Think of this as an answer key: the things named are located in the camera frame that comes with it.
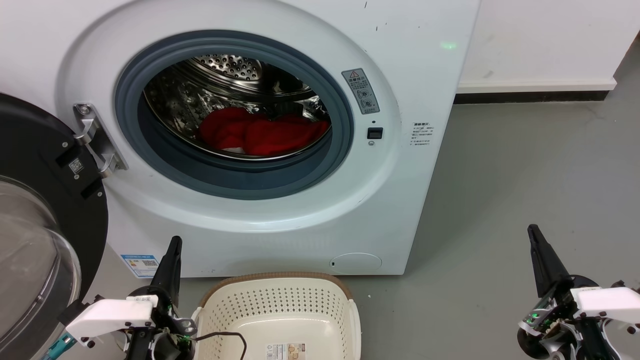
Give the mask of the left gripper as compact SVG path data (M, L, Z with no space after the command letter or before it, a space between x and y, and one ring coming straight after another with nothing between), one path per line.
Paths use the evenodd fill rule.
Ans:
M195 346L187 328L181 325L183 317L177 314L182 271L183 239L174 235L150 285L140 287L130 296L157 296L157 305L151 310L151 320L144 325L126 326L126 360L192 360Z

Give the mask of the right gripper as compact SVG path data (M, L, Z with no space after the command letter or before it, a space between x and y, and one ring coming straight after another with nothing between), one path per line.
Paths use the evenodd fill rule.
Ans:
M519 322L519 348L535 360L594 360L582 330L573 289L596 288L582 275L570 275L537 224L527 228L534 271L535 290L540 298Z

